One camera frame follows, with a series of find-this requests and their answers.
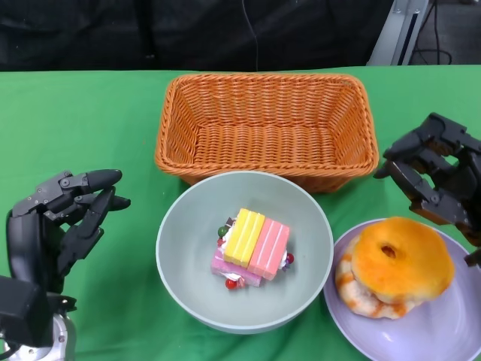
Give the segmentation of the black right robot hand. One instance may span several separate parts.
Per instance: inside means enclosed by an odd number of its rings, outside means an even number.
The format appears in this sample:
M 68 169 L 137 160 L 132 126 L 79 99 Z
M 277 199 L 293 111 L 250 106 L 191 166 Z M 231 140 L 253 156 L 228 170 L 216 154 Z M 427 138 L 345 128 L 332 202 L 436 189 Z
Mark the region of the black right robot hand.
M 480 246 L 480 140 L 437 113 L 399 138 L 374 177 L 390 177 L 410 210 L 437 225 L 452 224 Z

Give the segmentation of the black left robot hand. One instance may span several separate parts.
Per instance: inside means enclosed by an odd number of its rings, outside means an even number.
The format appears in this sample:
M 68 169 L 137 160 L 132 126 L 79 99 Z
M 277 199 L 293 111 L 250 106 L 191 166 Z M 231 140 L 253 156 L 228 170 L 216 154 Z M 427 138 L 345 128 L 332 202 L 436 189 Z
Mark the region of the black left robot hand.
M 118 169 L 63 171 L 18 201 L 6 222 L 11 276 L 62 293 L 73 265 L 103 236 L 107 214 L 130 206 L 130 199 L 116 195 L 122 176 Z

